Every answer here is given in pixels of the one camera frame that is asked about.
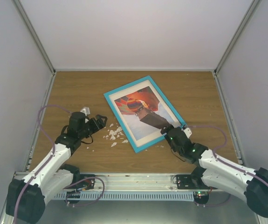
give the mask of blue border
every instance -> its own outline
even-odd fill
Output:
[[[114,115],[116,116],[116,119],[118,120],[120,126],[122,127],[126,137],[128,138],[129,142],[131,143],[132,147],[134,148],[135,152],[141,152],[142,150],[158,143],[159,141],[164,139],[164,136],[162,135],[161,137],[158,137],[157,139],[154,139],[140,147],[137,147],[135,145],[134,140],[132,139],[130,133],[128,132],[127,128],[125,127],[123,121],[121,120],[118,112],[116,111],[113,102],[110,100],[109,96],[112,95],[113,93],[119,92],[121,90],[127,89],[129,87],[132,87],[134,85],[137,85],[138,83],[141,83],[143,81],[149,80],[150,83],[153,85],[153,87],[156,89],[156,91],[159,93],[159,95],[161,96],[161,98],[165,101],[165,103],[168,105],[168,107],[171,109],[171,111],[173,112],[173,114],[175,115],[175,117],[177,118],[177,120],[181,123],[182,126],[186,125],[186,122],[182,119],[182,117],[180,116],[180,114],[175,110],[175,108],[172,106],[172,104],[170,103],[170,101],[167,99],[167,97],[164,95],[164,93],[160,90],[160,88],[157,86],[157,84],[153,81],[153,79],[150,76],[146,76],[144,78],[138,79],[132,83],[129,83],[127,85],[121,86],[117,89],[111,90],[107,93],[104,93],[104,96],[109,104],[109,106],[111,107]]]

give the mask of ventilation grille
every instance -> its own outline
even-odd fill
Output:
[[[81,192],[80,198],[69,200],[96,200],[99,192]],[[64,200],[66,192],[57,194],[54,200]],[[103,201],[194,201],[192,192],[105,192]]]

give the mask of white panel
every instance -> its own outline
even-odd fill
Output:
[[[0,213],[14,171],[26,163],[50,77],[13,3],[0,0]]]
[[[268,169],[268,1],[261,1],[220,70],[249,167]]]
[[[251,0],[22,0],[56,69],[215,69]]]

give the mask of photograph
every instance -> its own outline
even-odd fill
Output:
[[[161,129],[167,125],[186,124],[150,76],[104,96],[136,153],[162,141]]]
[[[174,123],[149,86],[114,100],[136,140]]]

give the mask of purple cable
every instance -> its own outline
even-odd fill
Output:
[[[53,154],[55,153],[55,143],[52,141],[51,137],[46,133],[46,131],[42,128],[41,126],[41,112],[47,108],[47,107],[57,107],[57,108],[60,108],[62,110],[64,110],[65,112],[68,112],[68,113],[71,113],[71,111],[59,106],[59,105],[45,105],[43,106],[37,113],[37,123],[38,123],[38,126],[39,126],[39,129],[44,133],[44,135],[49,139],[49,141],[52,143],[52,155],[49,156],[49,158],[44,162],[44,164],[34,173],[34,176],[32,176],[29,181],[24,185],[24,187],[22,188],[18,198],[17,198],[17,202],[16,202],[16,205],[14,207],[14,224],[17,224],[17,217],[18,217],[18,207],[19,207],[19,203],[20,203],[20,200],[22,198],[22,195],[24,194],[26,188],[28,187],[28,185],[31,183],[31,181],[33,179],[35,179],[35,176],[38,175],[38,173],[50,162],[50,160],[52,159],[53,157]]]
[[[76,182],[76,183],[73,183],[73,184],[71,184],[71,185],[69,185],[69,186],[66,186],[64,189],[69,188],[69,187],[73,187],[73,186],[77,185],[78,183],[81,183],[81,182],[83,182],[83,181],[90,180],[90,179],[97,179],[97,180],[99,180],[100,182],[102,182],[102,184],[103,184],[103,190],[102,190],[100,196],[99,196],[96,200],[94,200],[94,201],[92,201],[92,202],[89,202],[89,203],[87,203],[87,204],[73,204],[72,207],[84,207],[84,206],[87,206],[87,205],[91,205],[91,204],[94,204],[94,203],[98,202],[98,201],[103,197],[103,195],[104,195],[104,191],[105,191],[105,183],[104,183],[104,181],[103,181],[101,178],[96,177],[96,176],[87,177],[87,178],[84,178],[84,179],[82,179],[82,180],[79,180],[79,181]],[[66,197],[66,199],[65,199],[65,203],[67,204],[67,206],[69,205],[69,203],[68,203],[68,197],[69,197],[69,195],[67,195],[67,197]]]
[[[215,208],[215,207],[219,207],[219,206],[222,206],[222,205],[227,204],[227,203],[230,201],[230,199],[231,199],[231,194],[229,194],[228,198],[227,198],[224,202],[222,202],[222,203],[220,203],[220,204],[198,204],[198,203],[195,202],[195,201],[194,201],[194,203],[195,203],[197,206],[201,205],[202,207]]]
[[[243,170],[243,169],[240,169],[240,168],[238,168],[238,167],[235,167],[234,165],[231,165],[230,163],[225,162],[225,161],[223,161],[222,159],[220,159],[220,158],[218,157],[218,155],[216,154],[216,151],[217,151],[219,148],[222,148],[222,147],[224,147],[224,146],[227,144],[227,136],[226,136],[226,133],[225,133],[221,128],[216,127],[216,126],[212,126],[212,125],[193,125],[193,126],[189,126],[189,127],[190,127],[190,128],[194,128],[194,127],[206,128],[206,127],[209,127],[209,128],[217,129],[217,130],[219,130],[220,132],[222,132],[222,134],[223,134],[223,136],[224,136],[224,138],[225,138],[225,142],[224,142],[224,144],[222,144],[222,145],[220,145],[220,146],[217,146],[217,147],[215,147],[215,148],[213,149],[213,156],[215,157],[215,159],[217,159],[217,160],[220,161],[221,163],[223,163],[223,164],[225,164],[225,165],[227,165],[227,166],[229,166],[229,167],[231,167],[231,168],[233,168],[233,169],[236,169],[236,170],[238,170],[238,171],[240,171],[240,172],[242,172],[242,173],[244,173],[244,174],[246,174],[246,175],[250,175],[251,177],[253,177],[253,178],[259,180],[259,181],[262,182],[265,186],[268,187],[268,183],[267,183],[266,181],[264,181],[263,179],[261,179],[260,177],[256,176],[255,174],[249,173],[249,172],[247,172],[247,171],[245,171],[245,170]]]

